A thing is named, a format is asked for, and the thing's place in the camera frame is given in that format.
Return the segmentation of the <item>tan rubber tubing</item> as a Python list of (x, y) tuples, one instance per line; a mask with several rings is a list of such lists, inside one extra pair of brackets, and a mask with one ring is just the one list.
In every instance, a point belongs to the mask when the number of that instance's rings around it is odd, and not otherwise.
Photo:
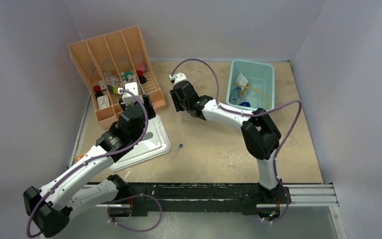
[(257, 89), (255, 89), (255, 88), (248, 87), (248, 86), (241, 87), (241, 88), (242, 88), (242, 91), (241, 91), (241, 94), (240, 94), (240, 95), (243, 95), (243, 94), (244, 94), (244, 91), (245, 91), (246, 89), (249, 89), (249, 90), (252, 90), (252, 91), (254, 91), (254, 92), (257, 92), (257, 93), (259, 93), (260, 95), (262, 95), (262, 96), (264, 97), (265, 109), (268, 110), (268, 109), (270, 108), (270, 106), (269, 106), (269, 99), (268, 99), (268, 97), (267, 97), (262, 91), (257, 90)]

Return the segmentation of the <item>small blue-capped test tube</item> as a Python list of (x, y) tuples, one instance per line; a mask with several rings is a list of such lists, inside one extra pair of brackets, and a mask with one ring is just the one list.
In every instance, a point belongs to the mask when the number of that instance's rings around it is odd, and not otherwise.
[(178, 155), (178, 153), (179, 153), (180, 150), (183, 148), (183, 146), (184, 146), (184, 145), (183, 145), (182, 143), (179, 144), (178, 148), (175, 150), (175, 152), (174, 152), (173, 155), (171, 156), (171, 159), (172, 159), (172, 160)]

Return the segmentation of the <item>small white plastic packet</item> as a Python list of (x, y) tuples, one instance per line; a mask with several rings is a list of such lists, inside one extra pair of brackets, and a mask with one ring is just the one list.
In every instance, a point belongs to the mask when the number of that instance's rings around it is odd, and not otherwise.
[(238, 85), (239, 87), (247, 86), (248, 82), (249, 81), (247, 80), (247, 78), (242, 73), (240, 73), (237, 76), (237, 78), (235, 79), (235, 84)]

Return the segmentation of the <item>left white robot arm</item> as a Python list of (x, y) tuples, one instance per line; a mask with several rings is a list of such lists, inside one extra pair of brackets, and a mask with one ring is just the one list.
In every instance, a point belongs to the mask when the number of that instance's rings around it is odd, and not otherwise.
[(41, 188), (29, 187), (23, 193), (29, 216), (26, 234), (47, 238), (61, 232), (70, 220), (94, 206), (128, 199), (128, 185), (118, 175), (85, 189), (97, 174), (130, 152), (144, 137), (149, 120), (155, 117), (150, 97), (138, 95), (133, 88), (123, 89), (124, 111), (90, 150), (56, 179)]

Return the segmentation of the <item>graduated cylinder blue base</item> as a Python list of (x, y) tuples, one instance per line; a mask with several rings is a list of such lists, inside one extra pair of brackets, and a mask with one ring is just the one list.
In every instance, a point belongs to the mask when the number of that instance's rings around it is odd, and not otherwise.
[(249, 102), (241, 102), (241, 103), (239, 104), (239, 106), (250, 107), (251, 104), (250, 104)]

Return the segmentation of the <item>clear test tube rack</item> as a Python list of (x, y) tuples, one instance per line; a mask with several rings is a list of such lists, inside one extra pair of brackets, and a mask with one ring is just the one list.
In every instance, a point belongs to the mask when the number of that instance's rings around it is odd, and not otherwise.
[(181, 119), (181, 122), (186, 122), (190, 120), (195, 120), (196, 118), (190, 115), (188, 112), (183, 111), (183, 112), (180, 112), (180, 119)]

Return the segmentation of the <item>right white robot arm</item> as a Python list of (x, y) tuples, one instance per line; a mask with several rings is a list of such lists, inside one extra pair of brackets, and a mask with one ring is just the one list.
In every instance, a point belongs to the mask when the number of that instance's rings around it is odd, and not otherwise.
[(259, 195), (267, 203), (279, 196), (278, 174), (273, 155), (279, 147), (281, 133), (269, 115), (258, 116), (264, 109), (252, 112), (240, 110), (212, 97), (199, 96), (183, 73), (169, 76), (173, 83), (170, 95), (176, 111), (187, 112), (193, 118), (223, 123), (242, 133), (246, 149), (257, 160)]

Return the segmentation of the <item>blue safety glasses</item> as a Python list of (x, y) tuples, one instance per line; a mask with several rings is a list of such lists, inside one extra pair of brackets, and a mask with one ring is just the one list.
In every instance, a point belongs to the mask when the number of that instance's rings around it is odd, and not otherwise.
[(229, 103), (233, 105), (239, 105), (241, 103), (241, 96), (240, 96), (241, 91), (242, 91), (241, 87), (235, 87), (230, 93)]

